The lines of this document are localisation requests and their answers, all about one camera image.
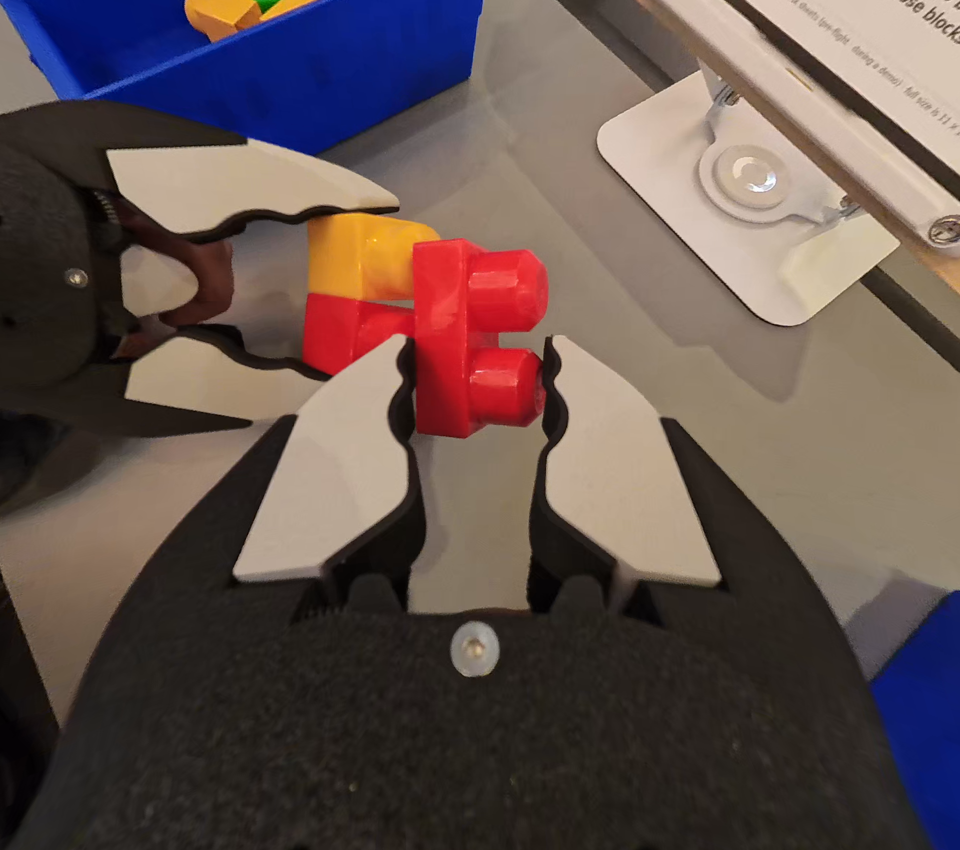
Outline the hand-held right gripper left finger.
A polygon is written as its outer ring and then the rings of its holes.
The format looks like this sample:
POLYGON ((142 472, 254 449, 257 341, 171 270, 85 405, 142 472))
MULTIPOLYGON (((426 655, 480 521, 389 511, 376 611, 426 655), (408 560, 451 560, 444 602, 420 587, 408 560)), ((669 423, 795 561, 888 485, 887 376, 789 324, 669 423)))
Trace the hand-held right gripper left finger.
POLYGON ((318 389, 299 409, 234 564, 234 580, 329 578, 334 568, 403 528, 411 544, 371 563, 403 574, 426 536, 411 439, 416 428, 414 340, 395 334, 318 389))

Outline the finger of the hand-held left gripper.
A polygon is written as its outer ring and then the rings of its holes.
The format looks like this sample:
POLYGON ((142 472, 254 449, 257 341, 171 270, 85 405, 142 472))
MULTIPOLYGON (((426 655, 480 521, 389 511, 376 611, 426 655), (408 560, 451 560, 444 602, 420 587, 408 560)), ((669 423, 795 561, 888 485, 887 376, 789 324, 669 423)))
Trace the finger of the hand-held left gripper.
POLYGON ((247 421, 293 414, 330 375, 290 357, 262 357, 207 328, 178 332, 129 367, 127 400, 247 421))
POLYGON ((396 195, 336 164, 258 140, 242 145, 113 148, 121 196, 166 231, 196 243, 247 223, 302 223, 339 213, 392 213, 396 195))

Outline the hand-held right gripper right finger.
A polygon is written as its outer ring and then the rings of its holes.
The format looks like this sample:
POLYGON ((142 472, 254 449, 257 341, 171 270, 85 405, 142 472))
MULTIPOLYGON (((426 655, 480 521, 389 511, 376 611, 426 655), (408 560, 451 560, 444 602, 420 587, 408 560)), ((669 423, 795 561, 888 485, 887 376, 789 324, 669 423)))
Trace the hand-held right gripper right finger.
POLYGON ((654 406, 626 379, 569 337, 544 353, 556 423, 542 458, 547 519, 572 531, 620 583, 714 587, 722 579, 654 406))

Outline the blue plastic bin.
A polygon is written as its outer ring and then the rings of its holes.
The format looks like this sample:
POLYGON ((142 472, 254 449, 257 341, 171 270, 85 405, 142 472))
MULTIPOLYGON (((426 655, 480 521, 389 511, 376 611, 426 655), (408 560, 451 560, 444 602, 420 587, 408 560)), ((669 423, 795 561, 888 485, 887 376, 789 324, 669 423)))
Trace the blue plastic bin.
POLYGON ((318 153, 469 79, 484 0, 318 0, 211 42, 185 0, 2 0, 62 100, 318 153))
POLYGON ((959 848, 959 593, 944 596, 870 687, 930 844, 959 848))

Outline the orange one-stud block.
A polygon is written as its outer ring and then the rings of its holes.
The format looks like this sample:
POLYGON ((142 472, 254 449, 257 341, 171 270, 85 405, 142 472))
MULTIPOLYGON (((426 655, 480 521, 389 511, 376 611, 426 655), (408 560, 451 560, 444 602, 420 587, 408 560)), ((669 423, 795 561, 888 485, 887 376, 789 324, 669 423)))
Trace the orange one-stud block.
POLYGON ((414 296, 413 248, 441 236, 431 227, 352 212, 307 222, 307 292, 360 301, 414 296))

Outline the red one-stud block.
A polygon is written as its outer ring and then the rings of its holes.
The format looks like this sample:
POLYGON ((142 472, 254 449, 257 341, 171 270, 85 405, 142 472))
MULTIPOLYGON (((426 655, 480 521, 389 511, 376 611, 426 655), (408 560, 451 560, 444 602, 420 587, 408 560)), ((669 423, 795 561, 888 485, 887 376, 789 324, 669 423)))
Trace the red one-stud block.
POLYGON ((393 335, 413 337, 410 307, 317 292, 307 294, 301 359, 335 375, 393 335))

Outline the red two-stud block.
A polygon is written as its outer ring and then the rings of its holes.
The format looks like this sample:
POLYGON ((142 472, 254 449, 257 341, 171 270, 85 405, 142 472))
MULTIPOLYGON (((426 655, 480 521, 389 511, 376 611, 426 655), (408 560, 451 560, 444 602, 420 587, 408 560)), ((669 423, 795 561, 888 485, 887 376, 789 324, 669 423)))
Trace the red two-stud block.
POLYGON ((500 336, 545 317, 543 262, 528 249, 445 240, 414 246, 413 276, 417 429, 467 438, 488 425, 530 425, 546 402, 542 359, 500 336))

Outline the grey desk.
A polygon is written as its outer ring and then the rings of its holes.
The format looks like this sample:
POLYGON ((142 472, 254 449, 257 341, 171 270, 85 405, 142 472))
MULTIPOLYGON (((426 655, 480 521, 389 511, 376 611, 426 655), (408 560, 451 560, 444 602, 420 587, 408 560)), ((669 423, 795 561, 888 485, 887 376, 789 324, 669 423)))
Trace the grey desk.
MULTIPOLYGON (((402 216, 546 263, 542 333, 567 334, 684 425, 809 568, 869 670, 925 601, 958 590, 958 372, 876 293, 893 283, 958 335, 958 299, 905 248, 808 324, 746 311, 599 155, 606 120, 649 96, 639 12, 626 47, 561 0, 485 0, 473 75, 329 159, 402 216)), ((296 352, 306 248, 282 225, 234 243, 251 350, 296 352)), ((158 441, 67 436, 2 510, 2 571, 62 720, 133 578, 265 427, 158 441)), ((544 435, 417 439, 429 481, 412 605, 519 606, 544 435)))

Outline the person's left hand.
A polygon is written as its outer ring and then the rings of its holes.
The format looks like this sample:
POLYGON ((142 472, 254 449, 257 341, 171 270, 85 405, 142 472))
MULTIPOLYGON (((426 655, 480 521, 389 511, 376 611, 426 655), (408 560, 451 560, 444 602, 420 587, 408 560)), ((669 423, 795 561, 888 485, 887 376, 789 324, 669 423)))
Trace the person's left hand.
POLYGON ((158 315, 167 327, 196 326, 221 316, 234 299, 233 248, 228 241, 195 244, 147 217, 125 198, 116 204, 118 220, 133 243, 184 265, 197 281, 185 304, 158 315))

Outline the person's dark clothing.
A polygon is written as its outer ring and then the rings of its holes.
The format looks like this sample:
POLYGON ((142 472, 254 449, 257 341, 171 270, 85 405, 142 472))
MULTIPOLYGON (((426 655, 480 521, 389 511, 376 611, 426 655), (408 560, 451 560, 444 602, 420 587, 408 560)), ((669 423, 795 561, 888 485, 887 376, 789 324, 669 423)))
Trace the person's dark clothing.
POLYGON ((1 582, 1 847, 33 803, 60 736, 38 665, 1 582))

